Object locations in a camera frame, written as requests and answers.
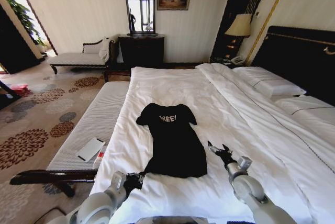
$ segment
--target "gold wall trim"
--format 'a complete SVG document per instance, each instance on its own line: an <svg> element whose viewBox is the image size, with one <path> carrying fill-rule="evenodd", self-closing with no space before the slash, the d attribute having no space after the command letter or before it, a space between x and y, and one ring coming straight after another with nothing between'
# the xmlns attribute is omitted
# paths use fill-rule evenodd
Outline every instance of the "gold wall trim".
<svg viewBox="0 0 335 224"><path fill-rule="evenodd" d="M262 36L262 34L263 34L263 32L264 32L264 30L265 30L267 24L269 23L270 18L271 18L271 16L272 16L274 10L276 9L276 7L277 7L279 1L280 1L280 0L276 0L276 1L274 2L274 4L272 5L271 10L270 10L269 14L267 15L267 18L266 18L266 20L265 20L265 22L264 22L264 24L263 24L263 26L262 26L260 32L258 33L257 38L256 38L255 42L253 43L253 45L252 45L252 47L251 47L251 50L250 50L249 53L248 53L247 59L245 60L245 62L247 63L247 65L250 65L250 64L251 64L251 62L252 62L252 61L250 61L251 54L252 54L252 52L254 51L254 49L256 48L256 45L257 45L258 41L260 40L260 38L261 38L261 36Z"/></svg>

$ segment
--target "white cushion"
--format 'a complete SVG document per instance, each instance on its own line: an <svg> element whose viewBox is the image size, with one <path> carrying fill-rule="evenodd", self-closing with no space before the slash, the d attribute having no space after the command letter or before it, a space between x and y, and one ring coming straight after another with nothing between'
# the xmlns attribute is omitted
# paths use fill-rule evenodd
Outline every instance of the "white cushion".
<svg viewBox="0 0 335 224"><path fill-rule="evenodd" d="M75 65L105 65L98 54L86 53L63 53L48 60L49 64L75 64Z"/></svg>
<svg viewBox="0 0 335 224"><path fill-rule="evenodd" d="M111 60L113 61L113 59L114 58L117 58L118 56L117 55L113 55L113 51L112 52L109 52L109 50L110 50L110 48L109 48L109 42L110 41L112 41L112 43L115 43L116 44L116 47L119 47L118 46L118 40L119 40L119 34L117 34L117 35L114 35L114 36L111 36L111 37L109 37L109 41L108 41L108 53L107 53L107 56L106 56L106 58L105 58L105 62L107 62L108 61L108 59L109 59L109 55L111 54Z"/></svg>
<svg viewBox="0 0 335 224"><path fill-rule="evenodd" d="M335 107L311 96L285 98L275 103L329 144L335 145Z"/></svg>
<svg viewBox="0 0 335 224"><path fill-rule="evenodd" d="M299 86L261 67L239 67L233 71L268 98L306 93Z"/></svg>
<svg viewBox="0 0 335 224"><path fill-rule="evenodd" d="M102 45L103 45L102 41L97 44L85 44L84 43L83 53L99 54L99 50L101 49Z"/></svg>

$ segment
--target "mirror frame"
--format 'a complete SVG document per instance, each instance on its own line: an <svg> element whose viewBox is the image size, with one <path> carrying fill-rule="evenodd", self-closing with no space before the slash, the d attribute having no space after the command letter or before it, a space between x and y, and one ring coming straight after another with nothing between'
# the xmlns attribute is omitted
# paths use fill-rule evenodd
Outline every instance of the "mirror frame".
<svg viewBox="0 0 335 224"><path fill-rule="evenodd" d="M152 10L153 10L153 14L152 14L152 21L153 21L153 31L132 31L131 30L131 21L130 21L130 14L129 14L129 4L128 4L128 0L126 0L126 6L127 6L127 16L128 16L128 25L129 25L129 31L130 31L130 35L152 35L152 34L156 34L156 24L155 24L155 15L156 15L156 7L155 7L155 0L152 0Z"/></svg>

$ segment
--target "potted plant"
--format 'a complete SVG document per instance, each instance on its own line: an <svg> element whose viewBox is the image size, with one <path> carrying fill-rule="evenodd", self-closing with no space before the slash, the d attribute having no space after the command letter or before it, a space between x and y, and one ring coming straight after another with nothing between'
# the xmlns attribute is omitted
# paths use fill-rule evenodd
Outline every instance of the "potted plant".
<svg viewBox="0 0 335 224"><path fill-rule="evenodd" d="M30 10L24 5L16 2L15 0L7 0L7 1L10 4L11 8L13 9L14 13L16 14L17 18L19 18L19 20L21 21L23 27L30 35L32 41L39 49L39 51L41 53L45 52L46 45L40 38L39 32L34 28L34 24L31 22L32 19L27 15L27 12L30 12Z"/></svg>

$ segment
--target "chaise lounge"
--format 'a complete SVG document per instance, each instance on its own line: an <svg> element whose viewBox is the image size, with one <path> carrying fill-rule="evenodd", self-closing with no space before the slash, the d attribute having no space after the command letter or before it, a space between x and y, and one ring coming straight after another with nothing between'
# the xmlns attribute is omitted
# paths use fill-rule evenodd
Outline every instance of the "chaise lounge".
<svg viewBox="0 0 335 224"><path fill-rule="evenodd" d="M84 43L82 53L62 53L48 60L55 74L56 66L101 68L108 70L119 54L118 37L104 38L98 42Z"/></svg>

